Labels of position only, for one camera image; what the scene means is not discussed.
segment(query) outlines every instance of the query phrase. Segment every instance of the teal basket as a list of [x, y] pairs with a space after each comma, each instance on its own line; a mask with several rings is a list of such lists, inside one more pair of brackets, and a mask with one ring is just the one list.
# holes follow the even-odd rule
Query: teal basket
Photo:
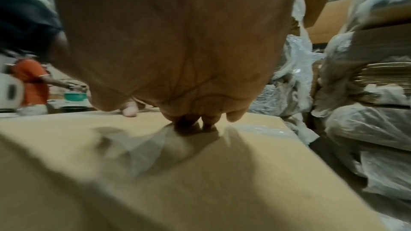
[[64, 93], [64, 99], [67, 101], [83, 101], [86, 98], [85, 93]]

